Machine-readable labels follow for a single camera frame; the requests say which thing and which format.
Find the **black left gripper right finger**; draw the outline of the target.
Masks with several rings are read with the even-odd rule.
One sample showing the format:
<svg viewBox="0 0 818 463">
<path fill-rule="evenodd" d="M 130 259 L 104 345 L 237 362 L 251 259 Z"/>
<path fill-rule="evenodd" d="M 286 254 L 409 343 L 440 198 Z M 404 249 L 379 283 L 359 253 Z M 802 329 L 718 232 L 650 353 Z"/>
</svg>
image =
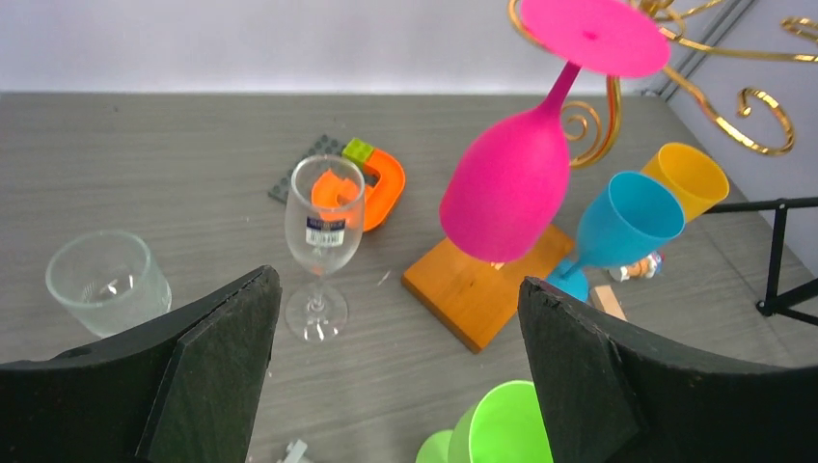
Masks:
<svg viewBox="0 0 818 463">
<path fill-rule="evenodd" d="M 547 282 L 518 315 L 558 462 L 813 462 L 817 369 L 707 352 L 603 313 Z"/>
</svg>

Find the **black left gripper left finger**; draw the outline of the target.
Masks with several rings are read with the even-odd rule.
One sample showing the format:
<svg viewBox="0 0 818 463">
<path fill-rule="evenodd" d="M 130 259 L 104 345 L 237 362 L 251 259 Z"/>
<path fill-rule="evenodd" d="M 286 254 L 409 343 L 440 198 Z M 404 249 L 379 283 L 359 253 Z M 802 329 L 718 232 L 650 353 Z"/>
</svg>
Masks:
<svg viewBox="0 0 818 463">
<path fill-rule="evenodd" d="M 5 462 L 242 462 L 282 287 L 263 265 L 46 361 L 1 367 Z"/>
</svg>

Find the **green plastic wine glass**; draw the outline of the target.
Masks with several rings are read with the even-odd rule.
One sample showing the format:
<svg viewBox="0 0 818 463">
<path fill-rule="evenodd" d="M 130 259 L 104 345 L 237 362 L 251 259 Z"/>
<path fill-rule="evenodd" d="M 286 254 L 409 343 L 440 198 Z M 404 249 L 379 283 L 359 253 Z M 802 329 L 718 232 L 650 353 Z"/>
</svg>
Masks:
<svg viewBox="0 0 818 463">
<path fill-rule="evenodd" d="M 430 435 L 417 463 L 554 460 L 531 380 L 504 382 L 470 407 L 452 429 Z"/>
</svg>

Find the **gold rack with wooden base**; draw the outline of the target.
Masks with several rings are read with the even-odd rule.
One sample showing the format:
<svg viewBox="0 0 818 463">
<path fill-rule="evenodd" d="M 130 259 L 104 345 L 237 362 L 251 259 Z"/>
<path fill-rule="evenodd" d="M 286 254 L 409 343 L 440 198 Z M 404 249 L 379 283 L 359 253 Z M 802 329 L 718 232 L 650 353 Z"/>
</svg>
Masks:
<svg viewBox="0 0 818 463">
<path fill-rule="evenodd" d="M 673 44 L 692 50 L 731 58 L 768 62 L 813 63 L 816 56 L 805 53 L 768 52 L 730 49 L 689 40 L 686 15 L 674 10 L 669 1 L 628 1 L 647 14 L 659 31 Z M 667 62 L 656 72 L 691 95 L 707 119 L 735 142 L 761 155 L 782 156 L 793 149 L 795 131 L 790 118 L 778 102 L 755 88 L 739 93 L 738 114 L 750 115 L 750 97 L 764 102 L 777 118 L 784 134 L 779 147 L 756 143 L 721 116 L 699 87 L 680 75 Z M 620 81 L 625 77 L 601 75 L 582 70 L 561 110 L 561 122 L 568 141 L 570 173 L 602 160 L 614 146 L 621 125 Z M 447 238 L 411 265 L 402 275 L 403 286 L 433 313 L 471 351 L 482 351 L 505 327 L 516 311 L 514 288 L 538 271 L 552 272 L 576 241 L 553 225 L 520 259 L 489 262 L 471 258 L 459 251 Z"/>
</svg>

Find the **pink plastic wine glass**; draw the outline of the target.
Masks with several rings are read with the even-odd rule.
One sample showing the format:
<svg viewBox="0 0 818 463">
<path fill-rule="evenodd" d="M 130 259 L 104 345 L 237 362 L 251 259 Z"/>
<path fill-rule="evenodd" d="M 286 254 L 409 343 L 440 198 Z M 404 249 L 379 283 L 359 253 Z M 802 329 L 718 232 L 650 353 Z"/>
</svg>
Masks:
<svg viewBox="0 0 818 463">
<path fill-rule="evenodd" d="M 507 15 L 524 38 L 564 66 L 540 103 L 476 137 L 440 202 L 446 238 L 489 262 L 522 258 L 564 201 L 570 154 L 561 110 L 580 72 L 642 78 L 670 57 L 654 20 L 623 1 L 510 1 Z"/>
</svg>

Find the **blue plastic wine glass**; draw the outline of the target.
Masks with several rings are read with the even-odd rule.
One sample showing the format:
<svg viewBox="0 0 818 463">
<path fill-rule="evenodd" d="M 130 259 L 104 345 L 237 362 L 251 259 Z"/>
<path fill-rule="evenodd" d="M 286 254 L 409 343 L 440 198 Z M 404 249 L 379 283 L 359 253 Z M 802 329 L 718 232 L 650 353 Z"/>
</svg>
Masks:
<svg viewBox="0 0 818 463">
<path fill-rule="evenodd" d="M 685 224 L 681 204 L 663 184 L 642 173 L 620 172 L 580 220 L 577 259 L 563 259 L 545 281 L 585 302 L 589 291 L 585 267 L 629 265 L 677 237 Z"/>
</svg>

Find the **yellow plastic wine glass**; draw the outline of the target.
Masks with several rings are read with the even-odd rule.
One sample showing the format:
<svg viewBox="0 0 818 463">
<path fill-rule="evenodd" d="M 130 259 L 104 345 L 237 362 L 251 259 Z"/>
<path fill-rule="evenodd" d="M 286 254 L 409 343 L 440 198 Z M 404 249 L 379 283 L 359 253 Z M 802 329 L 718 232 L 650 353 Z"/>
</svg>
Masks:
<svg viewBox="0 0 818 463">
<path fill-rule="evenodd" d="M 703 151 L 678 142 L 663 145 L 641 172 L 675 196 L 687 222 L 723 201 L 730 192 L 728 177 L 717 162 Z"/>
</svg>

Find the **clear stemmed wine glass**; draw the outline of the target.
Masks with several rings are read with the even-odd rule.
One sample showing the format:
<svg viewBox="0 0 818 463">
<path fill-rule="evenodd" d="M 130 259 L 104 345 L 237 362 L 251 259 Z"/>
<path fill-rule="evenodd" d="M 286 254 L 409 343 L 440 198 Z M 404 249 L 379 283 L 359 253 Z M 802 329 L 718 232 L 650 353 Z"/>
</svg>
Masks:
<svg viewBox="0 0 818 463">
<path fill-rule="evenodd" d="M 359 192 L 345 205 L 314 205 L 314 183 L 327 170 L 350 179 Z M 344 328 L 349 309 L 345 296 L 327 282 L 353 258 L 363 237 L 365 180 L 351 161 L 333 154 L 316 154 L 300 161 L 290 178 L 286 203 L 286 244 L 295 260 L 315 276 L 293 292 L 285 309 L 291 332 L 302 341 L 325 342 Z"/>
</svg>

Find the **small wooden block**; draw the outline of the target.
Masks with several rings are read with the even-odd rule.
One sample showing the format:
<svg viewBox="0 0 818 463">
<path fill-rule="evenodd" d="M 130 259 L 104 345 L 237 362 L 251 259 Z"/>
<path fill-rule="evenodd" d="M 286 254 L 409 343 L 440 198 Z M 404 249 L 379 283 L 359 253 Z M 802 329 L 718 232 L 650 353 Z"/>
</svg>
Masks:
<svg viewBox="0 0 818 463">
<path fill-rule="evenodd" d="M 623 321 L 627 320 L 611 286 L 595 286 L 589 291 L 589 300 L 591 306 L 598 311 Z"/>
</svg>

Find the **grey metal T-shaped part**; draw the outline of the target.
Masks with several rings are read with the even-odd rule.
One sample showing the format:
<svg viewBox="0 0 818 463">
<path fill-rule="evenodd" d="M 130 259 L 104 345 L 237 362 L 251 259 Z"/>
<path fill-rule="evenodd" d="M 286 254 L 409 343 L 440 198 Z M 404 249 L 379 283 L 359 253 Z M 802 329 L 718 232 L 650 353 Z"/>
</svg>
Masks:
<svg viewBox="0 0 818 463">
<path fill-rule="evenodd" d="M 277 461 L 277 463 L 313 463 L 307 456 L 308 445 L 306 442 L 296 439 L 290 441 L 284 455 Z"/>
</svg>

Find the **small colourful toy figure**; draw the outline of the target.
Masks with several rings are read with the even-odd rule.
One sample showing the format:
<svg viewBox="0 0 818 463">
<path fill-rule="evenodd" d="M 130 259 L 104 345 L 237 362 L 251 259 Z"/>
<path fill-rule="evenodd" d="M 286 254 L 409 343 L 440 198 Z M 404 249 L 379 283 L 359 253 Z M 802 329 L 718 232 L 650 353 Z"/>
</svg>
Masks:
<svg viewBox="0 0 818 463">
<path fill-rule="evenodd" d="M 617 282 L 650 279 L 660 273 L 664 257 L 661 252 L 655 251 L 632 264 L 610 268 L 609 275 Z"/>
</svg>

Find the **clear glass tumbler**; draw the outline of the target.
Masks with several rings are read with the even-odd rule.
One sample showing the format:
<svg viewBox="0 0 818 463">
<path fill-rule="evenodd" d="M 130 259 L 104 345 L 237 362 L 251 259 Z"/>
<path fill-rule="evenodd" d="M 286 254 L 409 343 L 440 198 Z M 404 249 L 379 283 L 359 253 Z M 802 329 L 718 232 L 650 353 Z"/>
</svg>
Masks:
<svg viewBox="0 0 818 463">
<path fill-rule="evenodd" d="M 100 338 L 168 313 L 173 301 L 147 243 L 122 230 L 75 237 L 52 256 L 45 283 L 51 296 Z"/>
</svg>

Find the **black music stand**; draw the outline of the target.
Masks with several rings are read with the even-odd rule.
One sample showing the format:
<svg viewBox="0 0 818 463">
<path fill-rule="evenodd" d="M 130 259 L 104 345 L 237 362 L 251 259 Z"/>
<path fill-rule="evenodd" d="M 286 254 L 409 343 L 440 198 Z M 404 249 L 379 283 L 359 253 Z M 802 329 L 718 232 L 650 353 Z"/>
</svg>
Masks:
<svg viewBox="0 0 818 463">
<path fill-rule="evenodd" d="M 705 214 L 761 212 L 768 210 L 772 210 L 775 213 L 765 295 L 762 299 L 759 299 L 755 303 L 756 310 L 765 317 L 780 315 L 812 326 L 817 326 L 816 315 L 794 310 L 795 306 L 817 297 L 816 278 L 785 292 L 778 292 L 788 211 L 790 209 L 816 207 L 816 197 L 805 197 L 791 199 L 781 198 L 777 200 L 759 202 L 718 204 L 705 211 Z"/>
</svg>

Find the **orange plastic U-shaped toy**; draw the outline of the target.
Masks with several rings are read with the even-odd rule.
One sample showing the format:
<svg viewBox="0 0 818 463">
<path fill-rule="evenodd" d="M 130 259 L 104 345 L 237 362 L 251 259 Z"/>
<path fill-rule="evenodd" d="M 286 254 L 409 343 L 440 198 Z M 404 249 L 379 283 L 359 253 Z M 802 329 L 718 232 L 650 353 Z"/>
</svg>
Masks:
<svg viewBox="0 0 818 463">
<path fill-rule="evenodd" d="M 375 148 L 374 153 L 362 169 L 365 175 L 375 178 L 374 184 L 365 183 L 364 232 L 370 232 L 382 225 L 389 217 L 406 184 L 402 165 L 388 152 Z M 314 205 L 337 208 L 350 202 L 359 192 L 359 187 L 350 179 L 341 179 L 327 170 L 314 183 L 311 200 Z"/>
</svg>

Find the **green lego brick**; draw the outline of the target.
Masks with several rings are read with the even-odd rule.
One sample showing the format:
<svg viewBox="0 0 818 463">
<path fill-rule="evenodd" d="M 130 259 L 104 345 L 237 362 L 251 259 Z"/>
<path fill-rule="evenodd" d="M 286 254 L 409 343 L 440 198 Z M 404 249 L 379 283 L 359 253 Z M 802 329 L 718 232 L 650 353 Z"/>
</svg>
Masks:
<svg viewBox="0 0 818 463">
<path fill-rule="evenodd" d="M 344 146 L 341 155 L 360 169 L 364 169 L 374 151 L 375 147 L 373 145 L 354 137 Z"/>
</svg>

